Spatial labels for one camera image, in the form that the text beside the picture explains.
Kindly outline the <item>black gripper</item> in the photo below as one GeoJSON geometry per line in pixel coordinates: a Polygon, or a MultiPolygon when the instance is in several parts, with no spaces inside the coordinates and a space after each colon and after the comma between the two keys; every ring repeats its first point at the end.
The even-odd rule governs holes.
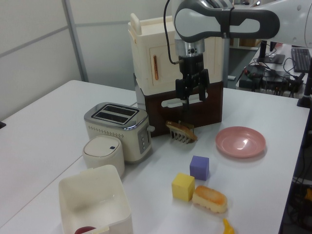
{"type": "Polygon", "coordinates": [[[179,70],[182,79],[175,80],[176,97],[182,101],[184,111],[189,110],[189,97],[193,90],[192,78],[196,78],[198,86],[198,95],[200,101],[206,100],[206,90],[210,85],[208,69],[204,69],[204,56],[198,54],[193,57],[178,56],[182,63],[179,64],[179,70]]]}

